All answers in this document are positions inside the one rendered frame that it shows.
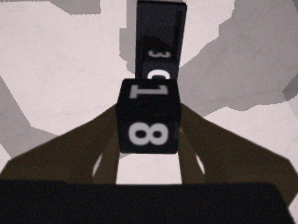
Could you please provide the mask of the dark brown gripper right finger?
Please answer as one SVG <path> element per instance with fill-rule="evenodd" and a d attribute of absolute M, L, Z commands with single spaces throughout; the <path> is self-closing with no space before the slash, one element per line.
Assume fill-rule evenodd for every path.
<path fill-rule="evenodd" d="M 204 119 L 183 103 L 181 107 L 177 151 L 182 184 L 268 182 L 291 205 L 298 194 L 298 173 L 289 159 Z"/>

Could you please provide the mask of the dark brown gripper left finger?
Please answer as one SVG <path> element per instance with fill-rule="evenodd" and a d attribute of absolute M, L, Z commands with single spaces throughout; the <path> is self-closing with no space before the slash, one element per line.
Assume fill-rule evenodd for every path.
<path fill-rule="evenodd" d="M 91 121 L 8 160 L 0 172 L 0 180 L 116 184 L 120 145 L 115 108 L 116 104 Z"/>

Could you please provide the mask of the black calendar cube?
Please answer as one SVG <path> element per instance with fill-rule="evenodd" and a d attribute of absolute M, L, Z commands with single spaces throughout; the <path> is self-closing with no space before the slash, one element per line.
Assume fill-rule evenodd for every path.
<path fill-rule="evenodd" d="M 115 111 L 121 153 L 177 153 L 182 107 L 175 79 L 125 78 Z"/>
<path fill-rule="evenodd" d="M 176 79 L 177 66 L 174 49 L 142 50 L 141 78 Z"/>

